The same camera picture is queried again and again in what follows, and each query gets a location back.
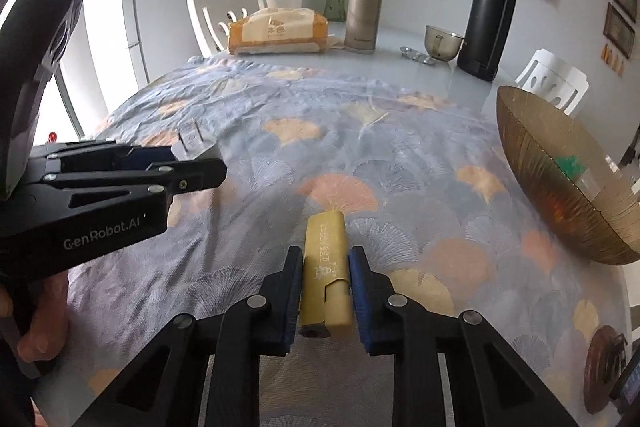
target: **yellow object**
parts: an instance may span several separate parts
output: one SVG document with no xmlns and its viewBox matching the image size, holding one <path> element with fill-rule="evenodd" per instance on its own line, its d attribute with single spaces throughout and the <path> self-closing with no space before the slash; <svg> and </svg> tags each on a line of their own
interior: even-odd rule
<svg viewBox="0 0 640 427">
<path fill-rule="evenodd" d="M 229 26 L 229 53 L 318 53 L 326 49 L 326 18 L 308 8 L 264 8 Z"/>
<path fill-rule="evenodd" d="M 344 215 L 329 210 L 306 223 L 300 334 L 339 337 L 353 329 Z"/>
</svg>

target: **yellow tube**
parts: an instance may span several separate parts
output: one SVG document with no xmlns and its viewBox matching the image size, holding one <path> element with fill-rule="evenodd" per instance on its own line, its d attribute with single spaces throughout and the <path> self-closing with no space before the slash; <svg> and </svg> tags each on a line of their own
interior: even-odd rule
<svg viewBox="0 0 640 427">
<path fill-rule="evenodd" d="M 329 210 L 306 223 L 300 334 L 340 337 L 353 330 L 344 216 Z"/>
</svg>

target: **human hand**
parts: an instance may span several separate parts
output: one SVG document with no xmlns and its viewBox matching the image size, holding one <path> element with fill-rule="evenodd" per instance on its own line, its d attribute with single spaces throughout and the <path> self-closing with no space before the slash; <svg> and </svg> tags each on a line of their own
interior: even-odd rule
<svg viewBox="0 0 640 427">
<path fill-rule="evenodd" d="M 43 292 L 38 298 L 29 331 L 18 342 L 18 355 L 25 362 L 51 360 L 65 345 L 68 330 L 68 288 L 66 271 L 44 281 Z M 10 317 L 13 311 L 14 303 L 4 286 L 0 284 L 0 317 Z"/>
</svg>

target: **floral tablecloth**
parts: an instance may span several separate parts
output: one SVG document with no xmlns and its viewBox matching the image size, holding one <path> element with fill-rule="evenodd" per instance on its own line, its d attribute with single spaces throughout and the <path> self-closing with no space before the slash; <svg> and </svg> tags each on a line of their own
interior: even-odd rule
<svg viewBox="0 0 640 427">
<path fill-rule="evenodd" d="M 192 60 L 141 90 L 98 138 L 172 144 L 196 120 L 218 137 L 228 178 L 176 197 L 169 230 L 70 272 L 70 338 L 36 402 L 71 425 L 179 312 L 223 312 L 303 246 L 308 216 L 336 208 L 351 245 L 396 291 L 449 315 L 477 309 L 580 425 L 593 332 L 627 332 L 619 270 L 568 253 L 504 158 L 495 122 L 375 80 L 241 60 Z M 264 358 L 265 426 L 389 426 L 390 357 L 297 336 Z"/>
</svg>

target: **green object in bowl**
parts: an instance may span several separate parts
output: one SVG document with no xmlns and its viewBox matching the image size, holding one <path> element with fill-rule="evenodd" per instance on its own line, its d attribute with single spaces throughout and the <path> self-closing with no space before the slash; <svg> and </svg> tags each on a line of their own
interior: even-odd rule
<svg viewBox="0 0 640 427">
<path fill-rule="evenodd" d="M 580 163 L 578 156 L 560 156 L 555 158 L 554 162 L 560 168 L 564 175 L 572 182 L 575 182 L 584 174 L 586 168 Z"/>
</svg>

